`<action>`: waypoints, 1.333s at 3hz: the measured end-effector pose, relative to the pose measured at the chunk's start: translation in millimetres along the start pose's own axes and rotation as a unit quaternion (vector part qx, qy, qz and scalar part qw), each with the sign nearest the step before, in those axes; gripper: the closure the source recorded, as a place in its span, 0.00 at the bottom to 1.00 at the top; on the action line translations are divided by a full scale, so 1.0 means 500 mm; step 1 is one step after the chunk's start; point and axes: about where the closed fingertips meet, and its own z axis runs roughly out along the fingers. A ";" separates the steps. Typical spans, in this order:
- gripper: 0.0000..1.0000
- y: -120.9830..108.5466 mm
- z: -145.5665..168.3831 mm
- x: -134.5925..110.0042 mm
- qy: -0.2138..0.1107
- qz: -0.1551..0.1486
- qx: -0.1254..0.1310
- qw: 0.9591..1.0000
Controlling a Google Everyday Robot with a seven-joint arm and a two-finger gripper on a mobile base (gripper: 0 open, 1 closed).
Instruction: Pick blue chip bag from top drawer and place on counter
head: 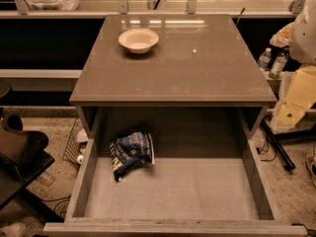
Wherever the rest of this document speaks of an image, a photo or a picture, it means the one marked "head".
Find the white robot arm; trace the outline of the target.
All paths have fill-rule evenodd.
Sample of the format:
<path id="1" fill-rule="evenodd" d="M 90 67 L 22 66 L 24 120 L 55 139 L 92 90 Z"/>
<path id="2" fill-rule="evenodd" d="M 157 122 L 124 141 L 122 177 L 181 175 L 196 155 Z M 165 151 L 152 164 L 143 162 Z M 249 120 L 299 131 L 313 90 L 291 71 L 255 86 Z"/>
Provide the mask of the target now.
<path id="1" fill-rule="evenodd" d="M 308 1 L 292 23 L 272 36 L 270 44 L 288 46 L 289 57 L 300 63 L 276 108 L 276 123 L 295 127 L 316 103 L 316 0 Z"/>

